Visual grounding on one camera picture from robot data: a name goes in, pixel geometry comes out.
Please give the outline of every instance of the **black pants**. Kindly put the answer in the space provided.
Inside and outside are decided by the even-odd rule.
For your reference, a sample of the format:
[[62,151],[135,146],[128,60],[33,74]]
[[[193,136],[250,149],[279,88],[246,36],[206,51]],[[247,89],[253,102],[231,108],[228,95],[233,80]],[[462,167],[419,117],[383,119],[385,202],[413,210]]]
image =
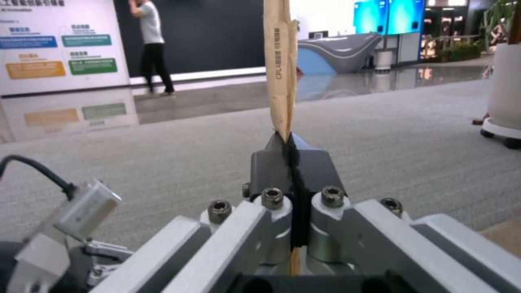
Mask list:
[[141,75],[146,79],[148,89],[151,92],[154,91],[154,87],[152,86],[153,67],[156,68],[157,74],[161,76],[161,80],[165,85],[165,91],[174,91],[170,73],[166,68],[165,59],[163,58],[164,47],[164,44],[161,43],[145,44],[145,50],[141,58]]

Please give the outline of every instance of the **white t-shirt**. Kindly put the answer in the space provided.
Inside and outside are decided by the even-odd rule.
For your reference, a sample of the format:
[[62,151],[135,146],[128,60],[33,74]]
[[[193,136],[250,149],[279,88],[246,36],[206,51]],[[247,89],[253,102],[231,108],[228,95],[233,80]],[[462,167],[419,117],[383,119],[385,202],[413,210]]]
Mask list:
[[142,14],[140,22],[145,44],[165,43],[161,34],[161,19],[154,3],[147,1],[139,7],[139,10]]

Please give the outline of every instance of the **blue label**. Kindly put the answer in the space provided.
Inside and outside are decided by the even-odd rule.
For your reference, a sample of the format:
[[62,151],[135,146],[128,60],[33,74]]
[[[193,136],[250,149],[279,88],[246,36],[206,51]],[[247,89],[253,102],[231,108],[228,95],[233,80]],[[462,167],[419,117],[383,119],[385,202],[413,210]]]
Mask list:
[[57,48],[56,38],[49,36],[8,36],[0,38],[0,49]]

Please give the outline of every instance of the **brown paper bag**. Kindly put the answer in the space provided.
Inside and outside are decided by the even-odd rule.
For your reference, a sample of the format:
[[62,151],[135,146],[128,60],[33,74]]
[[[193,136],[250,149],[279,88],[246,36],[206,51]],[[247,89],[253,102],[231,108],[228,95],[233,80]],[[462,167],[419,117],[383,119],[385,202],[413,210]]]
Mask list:
[[297,22],[289,0],[264,0],[264,55],[273,126],[285,142],[291,132],[296,96]]

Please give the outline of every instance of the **caster wheel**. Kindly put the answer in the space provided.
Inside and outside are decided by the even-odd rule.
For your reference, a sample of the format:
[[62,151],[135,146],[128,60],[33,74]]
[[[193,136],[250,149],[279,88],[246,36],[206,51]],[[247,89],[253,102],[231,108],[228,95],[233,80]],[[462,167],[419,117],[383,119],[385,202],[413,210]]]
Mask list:
[[484,136],[484,137],[486,137],[486,138],[492,138],[492,137],[494,137],[494,134],[493,134],[493,133],[488,132],[488,131],[486,131],[486,130],[484,130],[484,129],[481,129],[479,133],[481,133],[481,135]]
[[507,138],[503,144],[511,150],[521,149],[521,139]]

